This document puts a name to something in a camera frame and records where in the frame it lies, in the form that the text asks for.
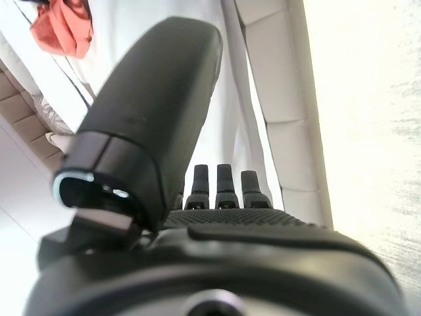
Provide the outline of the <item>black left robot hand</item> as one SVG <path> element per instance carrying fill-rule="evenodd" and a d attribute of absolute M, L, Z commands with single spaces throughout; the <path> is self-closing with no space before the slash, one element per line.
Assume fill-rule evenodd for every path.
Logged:
<path fill-rule="evenodd" d="M 153 26 L 106 81 L 55 174 L 72 223 L 44 236 L 26 315 L 406 315 L 382 261 L 272 207 L 254 171 L 182 186 L 218 80 L 212 24 Z"/>

